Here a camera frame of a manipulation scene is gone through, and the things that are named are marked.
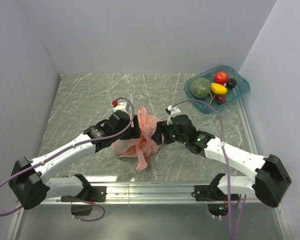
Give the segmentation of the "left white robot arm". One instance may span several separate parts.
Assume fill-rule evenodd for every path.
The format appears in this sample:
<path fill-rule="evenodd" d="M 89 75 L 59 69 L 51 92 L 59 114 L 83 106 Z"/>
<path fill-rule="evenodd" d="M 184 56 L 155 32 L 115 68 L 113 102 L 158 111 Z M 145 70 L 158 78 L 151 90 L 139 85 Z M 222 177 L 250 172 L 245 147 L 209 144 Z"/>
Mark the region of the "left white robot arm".
<path fill-rule="evenodd" d="M 95 192 L 82 175 L 57 178 L 66 166 L 110 147 L 117 140 L 141 136 L 138 116 L 117 110 L 108 119 L 85 129 L 73 141 L 41 157 L 19 158 L 13 167 L 9 187 L 25 210 L 33 209 L 49 198 L 67 197 L 69 201 L 91 201 Z"/>

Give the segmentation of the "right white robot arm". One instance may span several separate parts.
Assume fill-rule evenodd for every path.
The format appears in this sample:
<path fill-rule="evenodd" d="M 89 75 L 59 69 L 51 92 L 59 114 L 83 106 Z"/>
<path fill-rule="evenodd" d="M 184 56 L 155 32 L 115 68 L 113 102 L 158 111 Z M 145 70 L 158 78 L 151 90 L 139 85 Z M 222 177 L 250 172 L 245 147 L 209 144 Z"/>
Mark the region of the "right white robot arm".
<path fill-rule="evenodd" d="M 227 195 L 236 201 L 239 195 L 256 196 L 263 204 L 276 208 L 292 180 L 282 161 L 271 154 L 268 157 L 249 153 L 205 131 L 197 130 L 187 115 L 181 114 L 171 122 L 159 121 L 151 137 L 160 144 L 179 142 L 193 154 L 229 164 L 242 176 L 217 174 L 208 185 L 195 185 L 196 201 L 223 201 Z"/>

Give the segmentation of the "pink plastic bag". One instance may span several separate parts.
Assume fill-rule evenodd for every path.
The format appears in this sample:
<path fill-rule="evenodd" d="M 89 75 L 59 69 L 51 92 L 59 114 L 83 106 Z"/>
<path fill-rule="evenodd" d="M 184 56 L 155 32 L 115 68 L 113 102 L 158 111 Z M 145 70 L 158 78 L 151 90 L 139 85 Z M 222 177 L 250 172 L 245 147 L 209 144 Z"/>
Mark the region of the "pink plastic bag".
<path fill-rule="evenodd" d="M 111 149 L 117 158 L 138 159 L 136 170 L 142 171 L 148 166 L 146 158 L 157 153 L 162 146 L 152 140 L 160 119 L 155 115 L 148 114 L 145 107 L 138 110 L 137 119 L 141 130 L 140 137 L 117 140 L 111 145 Z"/>

